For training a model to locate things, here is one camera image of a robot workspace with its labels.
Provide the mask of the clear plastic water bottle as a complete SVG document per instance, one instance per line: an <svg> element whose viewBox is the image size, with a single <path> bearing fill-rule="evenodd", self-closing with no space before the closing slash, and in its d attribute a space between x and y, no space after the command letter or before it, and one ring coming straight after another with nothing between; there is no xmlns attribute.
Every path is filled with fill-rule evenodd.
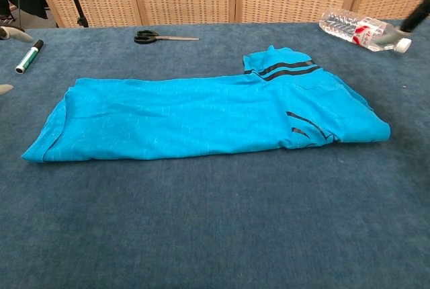
<svg viewBox="0 0 430 289"><path fill-rule="evenodd" d="M372 52L393 50L405 53L412 44L410 38L401 37L393 43L379 45L376 40L396 31L392 24L336 7L328 8L321 15L319 26L332 36L367 48Z"/></svg>

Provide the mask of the black handled scissors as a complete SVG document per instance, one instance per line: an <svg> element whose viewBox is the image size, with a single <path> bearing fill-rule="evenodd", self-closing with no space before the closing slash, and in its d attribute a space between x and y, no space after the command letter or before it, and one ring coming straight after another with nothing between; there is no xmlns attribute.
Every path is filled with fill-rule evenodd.
<svg viewBox="0 0 430 289"><path fill-rule="evenodd" d="M183 37L183 36L162 36L152 30L139 30L137 31L134 41L137 44L151 44L159 40L173 40L173 41L197 41L199 38Z"/></svg>

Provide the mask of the blue carpet table cover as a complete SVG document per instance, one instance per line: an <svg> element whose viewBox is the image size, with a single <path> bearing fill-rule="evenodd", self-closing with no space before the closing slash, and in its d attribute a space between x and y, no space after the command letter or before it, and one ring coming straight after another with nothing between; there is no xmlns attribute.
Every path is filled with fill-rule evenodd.
<svg viewBox="0 0 430 289"><path fill-rule="evenodd" d="M0 42L0 289L430 289L430 21L405 54L317 24L38 29ZM163 161L22 153L80 77L235 75L268 46L309 54L391 127L380 144Z"/></svg>

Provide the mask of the green white marker pen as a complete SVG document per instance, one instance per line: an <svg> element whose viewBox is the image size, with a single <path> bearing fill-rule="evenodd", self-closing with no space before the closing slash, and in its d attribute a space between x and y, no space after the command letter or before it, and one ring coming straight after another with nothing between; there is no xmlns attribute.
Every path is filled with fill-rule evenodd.
<svg viewBox="0 0 430 289"><path fill-rule="evenodd" d="M15 72L18 74L24 74L28 69L29 65L32 63L36 55L39 53L40 49L43 47L44 41L38 40L26 53L26 55L21 59L19 64L15 67Z"/></svg>

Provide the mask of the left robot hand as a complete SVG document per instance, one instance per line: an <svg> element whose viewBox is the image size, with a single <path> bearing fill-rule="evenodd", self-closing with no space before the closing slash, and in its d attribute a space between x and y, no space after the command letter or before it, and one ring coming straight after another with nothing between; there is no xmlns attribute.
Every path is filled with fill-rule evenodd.
<svg viewBox="0 0 430 289"><path fill-rule="evenodd" d="M0 40L19 40L21 42L32 42L33 38L25 33L24 30L14 26L0 26ZM0 95L11 91L13 86L10 84L0 84Z"/></svg>

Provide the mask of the blue printed t-shirt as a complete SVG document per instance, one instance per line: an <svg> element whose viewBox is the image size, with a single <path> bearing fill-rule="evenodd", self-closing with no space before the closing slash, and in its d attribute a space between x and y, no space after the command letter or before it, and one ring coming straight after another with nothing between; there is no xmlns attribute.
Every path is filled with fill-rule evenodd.
<svg viewBox="0 0 430 289"><path fill-rule="evenodd" d="M303 52L269 47L243 65L221 77L78 79L23 158L153 160L390 138L360 94Z"/></svg>

